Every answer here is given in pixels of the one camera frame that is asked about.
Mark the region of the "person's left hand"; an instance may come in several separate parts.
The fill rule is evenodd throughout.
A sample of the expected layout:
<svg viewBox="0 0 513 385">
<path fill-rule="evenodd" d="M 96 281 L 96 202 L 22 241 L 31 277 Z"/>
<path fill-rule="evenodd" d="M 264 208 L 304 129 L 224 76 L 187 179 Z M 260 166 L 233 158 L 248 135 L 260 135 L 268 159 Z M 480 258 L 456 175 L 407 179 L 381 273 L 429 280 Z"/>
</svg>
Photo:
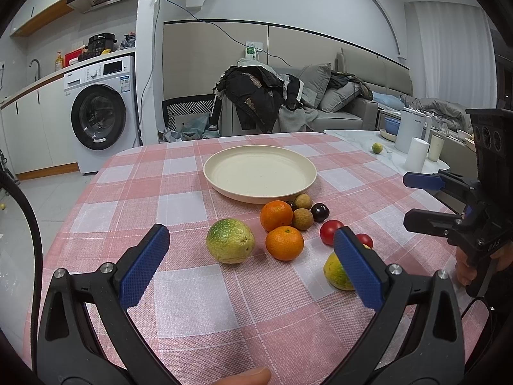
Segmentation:
<svg viewBox="0 0 513 385">
<path fill-rule="evenodd" d="M 271 372 L 268 368 L 256 368 L 222 378 L 214 385 L 268 385 L 270 379 Z"/>
</svg>

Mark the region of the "person's right hand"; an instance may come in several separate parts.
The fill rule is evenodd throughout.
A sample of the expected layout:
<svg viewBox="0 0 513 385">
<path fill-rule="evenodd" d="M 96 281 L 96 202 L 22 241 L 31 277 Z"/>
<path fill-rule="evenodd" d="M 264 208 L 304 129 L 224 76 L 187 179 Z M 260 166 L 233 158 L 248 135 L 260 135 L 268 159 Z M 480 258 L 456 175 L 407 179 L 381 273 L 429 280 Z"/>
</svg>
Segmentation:
<svg viewBox="0 0 513 385">
<path fill-rule="evenodd" d="M 476 268 L 472 267 L 467 263 L 468 256 L 460 249 L 456 251 L 456 273 L 457 280 L 463 286 L 468 286 L 477 276 Z M 495 271 L 500 272 L 507 269 L 512 265 L 513 261 L 513 243 L 508 242 L 506 245 L 498 249 L 492 256 L 491 259 L 497 264 Z"/>
</svg>

